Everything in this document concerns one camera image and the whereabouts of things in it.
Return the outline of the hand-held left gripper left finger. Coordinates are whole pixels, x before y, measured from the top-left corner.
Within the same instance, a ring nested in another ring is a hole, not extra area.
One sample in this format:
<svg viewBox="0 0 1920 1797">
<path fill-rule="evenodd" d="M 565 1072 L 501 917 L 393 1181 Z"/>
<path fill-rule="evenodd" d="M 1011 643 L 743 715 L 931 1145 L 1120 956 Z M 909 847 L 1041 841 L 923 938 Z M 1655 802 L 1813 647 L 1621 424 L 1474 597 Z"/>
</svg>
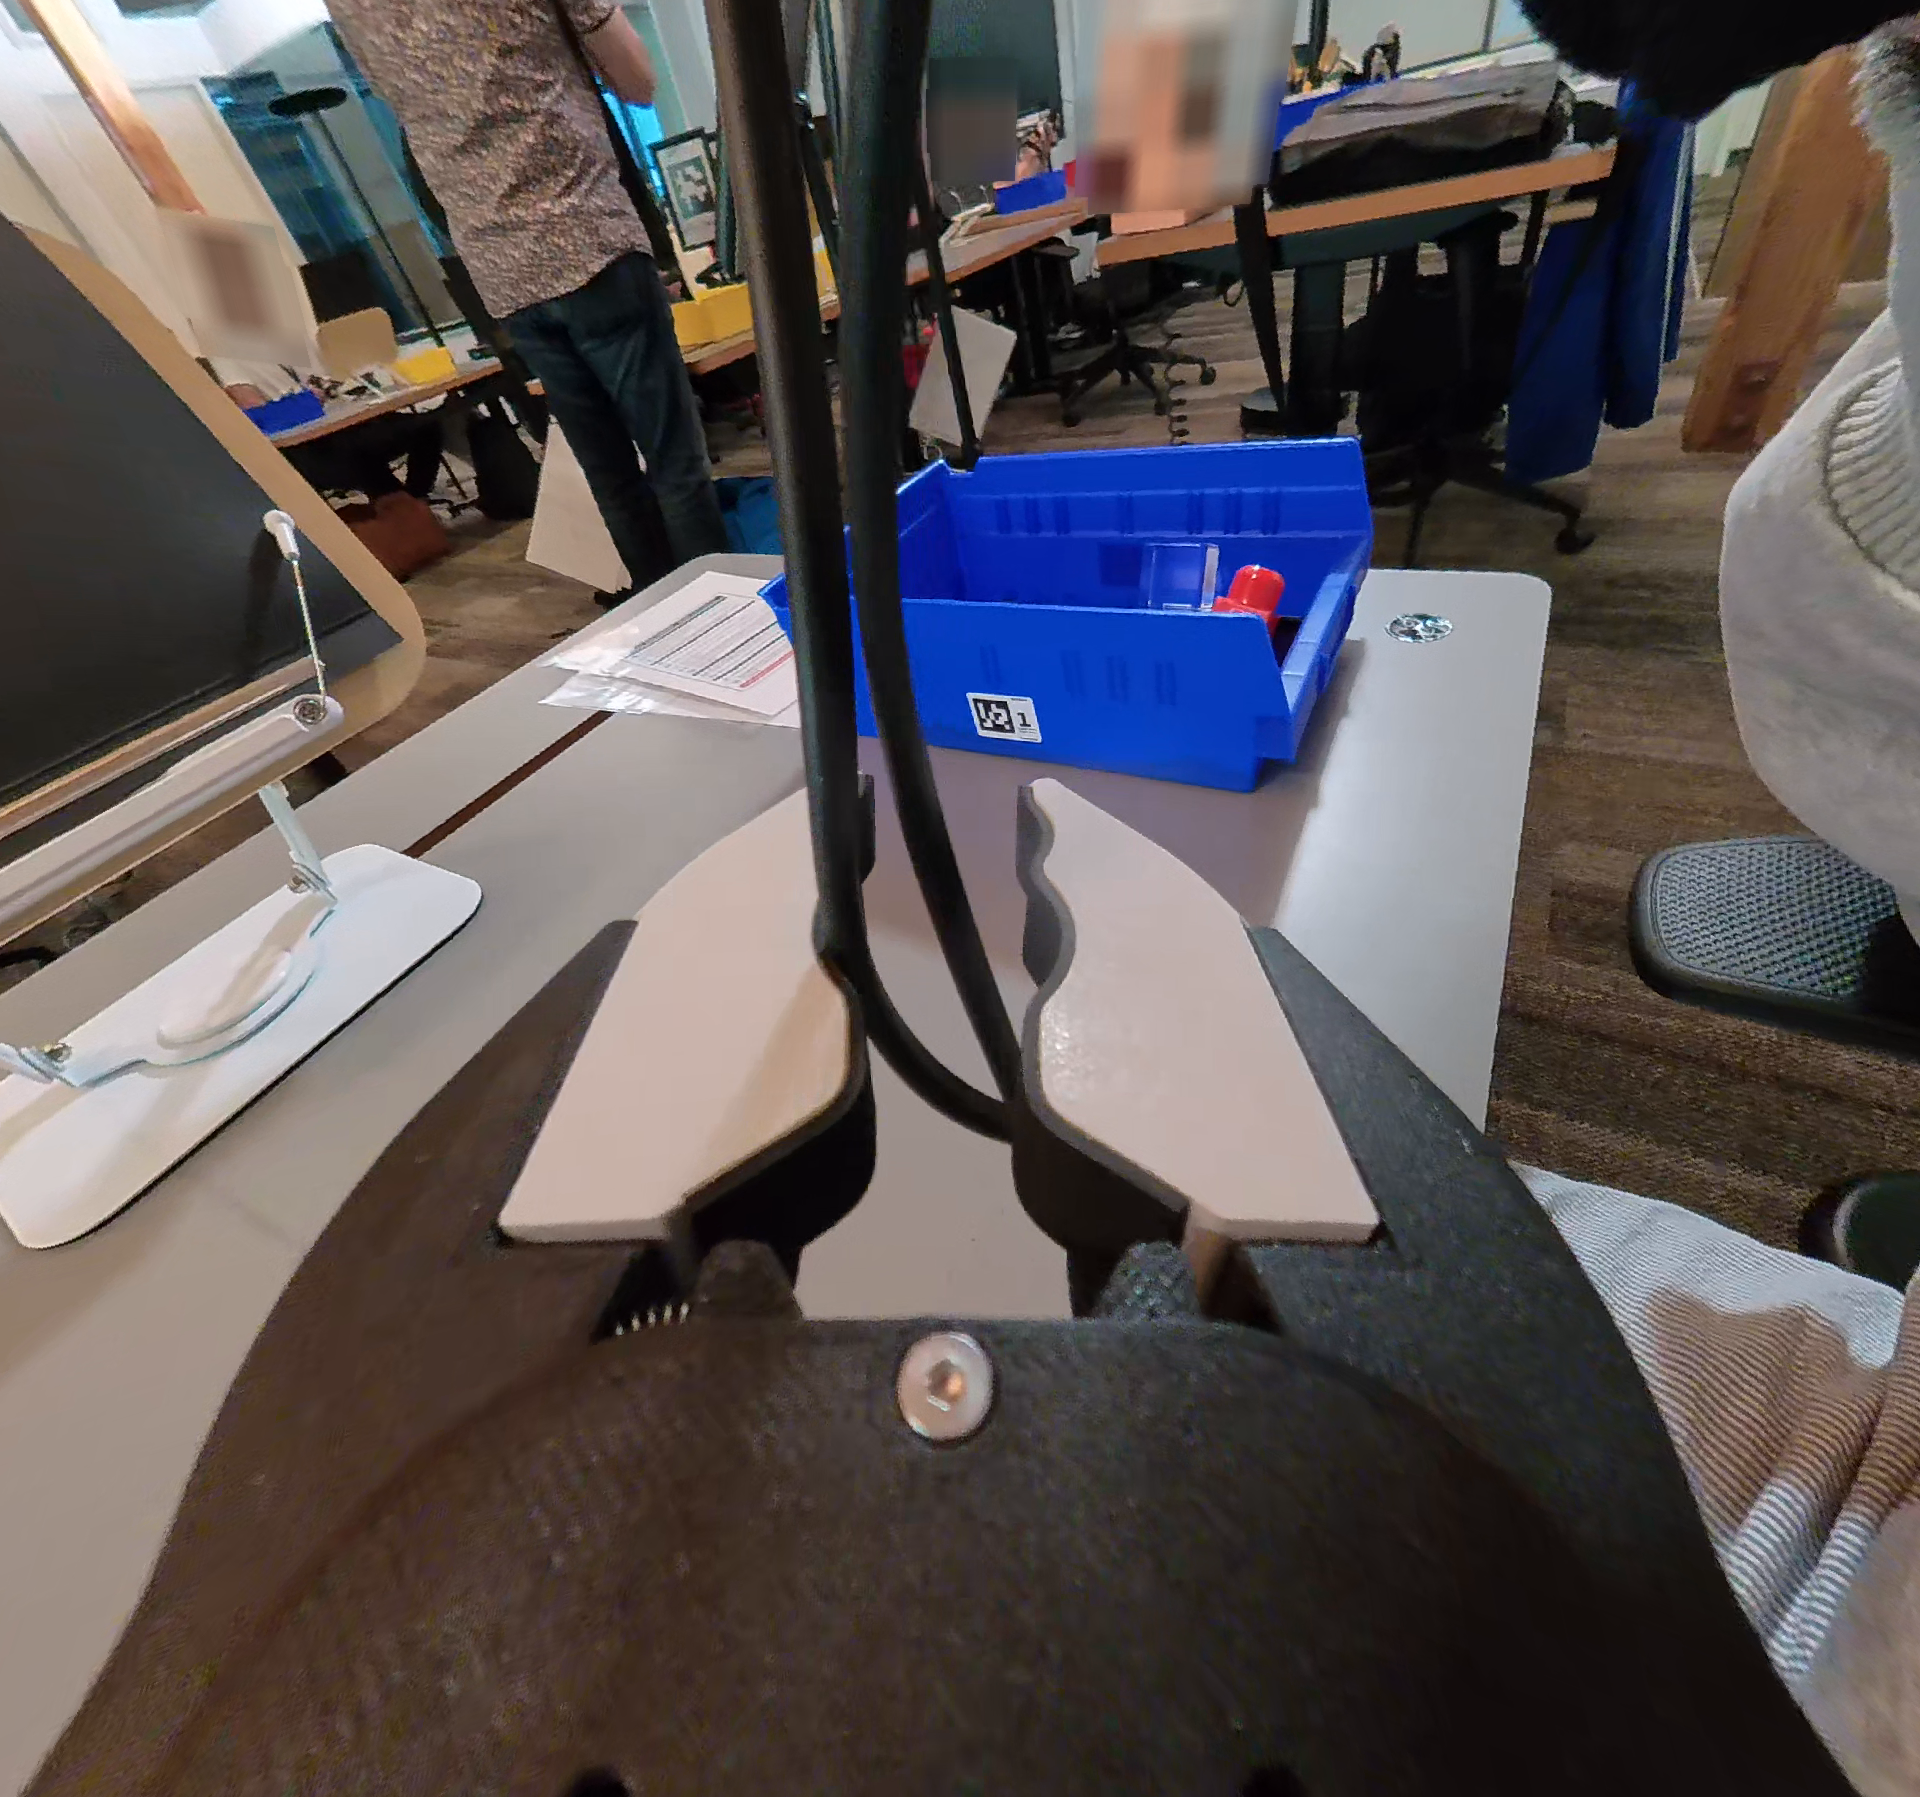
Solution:
<svg viewBox="0 0 1920 1797">
<path fill-rule="evenodd" d="M 809 795 L 698 852 L 636 913 L 499 1211 L 517 1245 L 670 1242 L 869 1097 L 815 945 Z"/>
</svg>

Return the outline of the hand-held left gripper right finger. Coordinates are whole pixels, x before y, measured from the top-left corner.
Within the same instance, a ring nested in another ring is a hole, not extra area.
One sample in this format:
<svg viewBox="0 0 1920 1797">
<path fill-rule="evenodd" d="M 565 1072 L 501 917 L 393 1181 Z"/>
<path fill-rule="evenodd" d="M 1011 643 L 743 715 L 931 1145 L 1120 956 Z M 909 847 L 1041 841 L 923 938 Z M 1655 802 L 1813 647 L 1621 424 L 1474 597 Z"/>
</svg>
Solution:
<svg viewBox="0 0 1920 1797">
<path fill-rule="evenodd" d="M 1067 783 L 1021 789 L 1022 1199 L 1073 1248 L 1360 1246 L 1380 1208 L 1235 906 Z"/>
</svg>

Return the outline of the blue plastic bin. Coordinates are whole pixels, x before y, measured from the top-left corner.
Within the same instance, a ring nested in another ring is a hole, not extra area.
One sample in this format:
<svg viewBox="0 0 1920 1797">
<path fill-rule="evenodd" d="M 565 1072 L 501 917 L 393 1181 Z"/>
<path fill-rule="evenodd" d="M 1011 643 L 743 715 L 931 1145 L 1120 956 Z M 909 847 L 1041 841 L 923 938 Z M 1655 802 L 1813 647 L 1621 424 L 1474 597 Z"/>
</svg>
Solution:
<svg viewBox="0 0 1920 1797">
<path fill-rule="evenodd" d="M 904 637 L 930 745 L 1251 791 L 1292 761 L 1374 552 L 1356 438 L 989 455 L 899 485 Z M 1279 627 L 1146 610 L 1143 544 L 1261 562 Z"/>
</svg>

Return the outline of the dark grey bag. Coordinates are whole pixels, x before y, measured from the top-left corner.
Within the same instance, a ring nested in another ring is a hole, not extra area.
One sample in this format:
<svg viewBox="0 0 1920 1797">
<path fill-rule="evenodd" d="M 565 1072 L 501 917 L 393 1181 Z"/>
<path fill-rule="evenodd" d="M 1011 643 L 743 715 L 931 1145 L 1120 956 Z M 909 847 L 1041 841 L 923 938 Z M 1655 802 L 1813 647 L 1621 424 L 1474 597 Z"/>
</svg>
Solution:
<svg viewBox="0 0 1920 1797">
<path fill-rule="evenodd" d="M 1557 58 L 1480 65 L 1431 76 L 1362 81 L 1305 104 L 1285 104 L 1279 174 L 1340 152 L 1406 146 L 1438 154 L 1536 140 L 1560 85 Z"/>
</svg>

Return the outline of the blue jacket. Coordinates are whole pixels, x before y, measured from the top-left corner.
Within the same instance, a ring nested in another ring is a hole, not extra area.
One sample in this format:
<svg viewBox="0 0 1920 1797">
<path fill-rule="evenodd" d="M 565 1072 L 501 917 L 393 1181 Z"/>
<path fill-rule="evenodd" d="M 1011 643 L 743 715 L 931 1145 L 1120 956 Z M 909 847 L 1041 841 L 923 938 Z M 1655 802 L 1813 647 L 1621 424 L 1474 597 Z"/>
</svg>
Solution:
<svg viewBox="0 0 1920 1797">
<path fill-rule="evenodd" d="M 1594 216 L 1549 229 L 1506 394 L 1505 472 L 1536 485 L 1591 464 L 1601 429 L 1655 418 L 1679 351 L 1693 126 L 1628 83 Z"/>
</svg>

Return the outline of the wooden edged desk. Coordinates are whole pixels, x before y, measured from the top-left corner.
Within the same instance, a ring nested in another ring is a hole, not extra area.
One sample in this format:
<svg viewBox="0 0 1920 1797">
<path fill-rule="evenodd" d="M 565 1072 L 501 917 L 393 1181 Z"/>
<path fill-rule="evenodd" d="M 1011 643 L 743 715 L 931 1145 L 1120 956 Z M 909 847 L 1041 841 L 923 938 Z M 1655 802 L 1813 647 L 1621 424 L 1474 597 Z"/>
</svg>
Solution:
<svg viewBox="0 0 1920 1797">
<path fill-rule="evenodd" d="M 1541 160 L 1517 161 L 1453 179 L 1385 187 L 1316 203 L 1280 207 L 1260 205 L 1256 219 L 1263 224 L 1270 239 L 1289 239 L 1401 216 L 1451 212 L 1480 203 L 1501 205 L 1511 199 L 1532 197 L 1539 191 L 1553 193 L 1607 180 L 1614 155 L 1614 140 L 1570 148 Z M 1227 207 L 1181 224 L 1138 230 L 1116 229 L 1099 242 L 1095 266 L 1099 269 L 1109 269 L 1235 245 L 1235 213 Z"/>
</svg>

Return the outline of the papers in plastic sleeve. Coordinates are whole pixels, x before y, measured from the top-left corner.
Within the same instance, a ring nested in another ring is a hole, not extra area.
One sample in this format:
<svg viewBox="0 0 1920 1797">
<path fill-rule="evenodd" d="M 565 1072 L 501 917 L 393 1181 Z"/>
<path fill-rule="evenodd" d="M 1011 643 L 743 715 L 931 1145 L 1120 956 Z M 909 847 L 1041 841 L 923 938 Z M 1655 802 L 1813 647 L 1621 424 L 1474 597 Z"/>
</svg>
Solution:
<svg viewBox="0 0 1920 1797">
<path fill-rule="evenodd" d="M 761 583 L 705 570 L 664 599 L 608 617 L 541 660 L 550 709 L 799 726 L 793 645 Z"/>
</svg>

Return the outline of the black office chair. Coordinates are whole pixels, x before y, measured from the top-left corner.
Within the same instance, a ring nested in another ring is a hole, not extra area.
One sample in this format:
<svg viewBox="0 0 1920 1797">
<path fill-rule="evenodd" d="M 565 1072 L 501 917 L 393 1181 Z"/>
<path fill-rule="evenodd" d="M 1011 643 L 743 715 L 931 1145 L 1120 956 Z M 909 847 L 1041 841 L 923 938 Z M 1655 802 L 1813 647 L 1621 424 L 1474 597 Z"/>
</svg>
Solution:
<svg viewBox="0 0 1920 1797">
<path fill-rule="evenodd" d="M 1155 257 L 1102 266 L 1070 291 L 1069 326 L 1078 343 L 1054 360 L 1052 388 L 1059 422 L 1077 428 L 1086 399 L 1105 382 L 1138 387 L 1160 418 L 1175 414 L 1175 382 L 1181 370 L 1209 388 L 1218 370 L 1203 355 L 1170 334 L 1173 316 L 1216 299 L 1219 283 L 1185 260 Z"/>
<path fill-rule="evenodd" d="M 1368 488 L 1377 510 L 1406 513 L 1405 567 L 1419 564 L 1445 488 L 1553 514 L 1563 554 L 1594 541 L 1575 500 L 1520 481 L 1505 461 L 1502 418 L 1539 246 L 1529 230 L 1523 255 L 1506 261 L 1501 246 L 1517 224 L 1513 210 L 1476 210 L 1429 242 L 1375 257 L 1366 312 L 1347 331 Z"/>
</svg>

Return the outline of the white hanging paper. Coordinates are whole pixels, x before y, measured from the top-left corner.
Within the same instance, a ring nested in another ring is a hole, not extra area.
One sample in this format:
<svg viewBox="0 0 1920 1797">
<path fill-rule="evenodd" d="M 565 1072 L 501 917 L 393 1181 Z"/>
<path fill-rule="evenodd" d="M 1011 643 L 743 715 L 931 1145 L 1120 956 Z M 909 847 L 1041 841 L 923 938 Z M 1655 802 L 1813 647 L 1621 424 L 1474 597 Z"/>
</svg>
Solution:
<svg viewBox="0 0 1920 1797">
<path fill-rule="evenodd" d="M 952 453 L 977 450 L 1017 346 L 1008 324 L 970 310 L 937 322 L 906 414 L 913 435 Z"/>
<path fill-rule="evenodd" d="M 523 560 L 596 592 L 631 590 L 631 577 L 558 420 L 547 425 Z"/>
</svg>

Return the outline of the person's striped shirt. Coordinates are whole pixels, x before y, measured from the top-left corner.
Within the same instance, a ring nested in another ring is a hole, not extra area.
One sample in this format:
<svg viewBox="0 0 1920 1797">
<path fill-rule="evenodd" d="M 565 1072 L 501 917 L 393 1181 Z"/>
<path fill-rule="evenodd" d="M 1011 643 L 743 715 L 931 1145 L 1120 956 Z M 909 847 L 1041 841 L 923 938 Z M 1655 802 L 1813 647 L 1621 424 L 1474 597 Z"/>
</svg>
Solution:
<svg viewBox="0 0 1920 1797">
<path fill-rule="evenodd" d="M 1917 1793 L 1917 1282 L 1517 1174 L 1628 1340 L 1770 1664 L 1860 1793 Z"/>
</svg>

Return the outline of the black monitor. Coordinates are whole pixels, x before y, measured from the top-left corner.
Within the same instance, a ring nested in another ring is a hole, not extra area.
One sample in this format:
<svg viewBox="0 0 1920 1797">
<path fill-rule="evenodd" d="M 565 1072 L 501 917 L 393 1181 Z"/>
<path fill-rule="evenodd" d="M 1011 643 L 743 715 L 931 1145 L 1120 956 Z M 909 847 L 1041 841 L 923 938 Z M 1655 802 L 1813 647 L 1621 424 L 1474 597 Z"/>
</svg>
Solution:
<svg viewBox="0 0 1920 1797">
<path fill-rule="evenodd" d="M 1015 148 L 1024 117 L 1061 114 L 1055 0 L 933 0 L 926 90 L 942 117 L 994 122 Z"/>
</svg>

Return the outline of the black board with wooden edge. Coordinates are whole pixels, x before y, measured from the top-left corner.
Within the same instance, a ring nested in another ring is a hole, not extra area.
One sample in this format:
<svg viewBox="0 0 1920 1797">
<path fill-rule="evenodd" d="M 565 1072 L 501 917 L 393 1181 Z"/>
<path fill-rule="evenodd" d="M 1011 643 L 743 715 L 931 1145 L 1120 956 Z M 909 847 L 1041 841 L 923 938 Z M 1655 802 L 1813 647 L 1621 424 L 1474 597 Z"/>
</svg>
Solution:
<svg viewBox="0 0 1920 1797">
<path fill-rule="evenodd" d="M 316 683 L 331 749 L 427 662 L 419 610 L 171 329 L 2 227 L 5 861 Z"/>
</svg>

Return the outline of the framed picture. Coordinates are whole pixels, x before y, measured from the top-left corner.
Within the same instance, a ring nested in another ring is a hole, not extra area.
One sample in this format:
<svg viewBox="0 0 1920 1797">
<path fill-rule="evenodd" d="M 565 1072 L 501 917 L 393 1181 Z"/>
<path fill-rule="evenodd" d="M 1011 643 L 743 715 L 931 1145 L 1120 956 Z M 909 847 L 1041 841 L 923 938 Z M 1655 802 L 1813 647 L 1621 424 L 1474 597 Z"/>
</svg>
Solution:
<svg viewBox="0 0 1920 1797">
<path fill-rule="evenodd" d="M 706 129 L 660 135 L 646 157 L 670 224 L 684 248 L 713 248 L 720 237 L 720 173 Z"/>
</svg>

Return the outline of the wooden post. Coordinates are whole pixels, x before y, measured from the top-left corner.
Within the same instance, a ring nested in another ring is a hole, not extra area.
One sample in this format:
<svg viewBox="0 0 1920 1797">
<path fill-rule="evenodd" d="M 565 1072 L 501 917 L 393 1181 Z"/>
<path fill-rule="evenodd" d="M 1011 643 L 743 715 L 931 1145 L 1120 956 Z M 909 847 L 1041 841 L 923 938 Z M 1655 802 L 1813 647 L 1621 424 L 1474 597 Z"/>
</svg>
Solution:
<svg viewBox="0 0 1920 1797">
<path fill-rule="evenodd" d="M 1747 457 L 1784 428 L 1860 242 L 1886 219 L 1860 54 L 1829 49 L 1769 86 L 1714 266 L 1721 312 L 1685 407 L 1685 453 Z"/>
</svg>

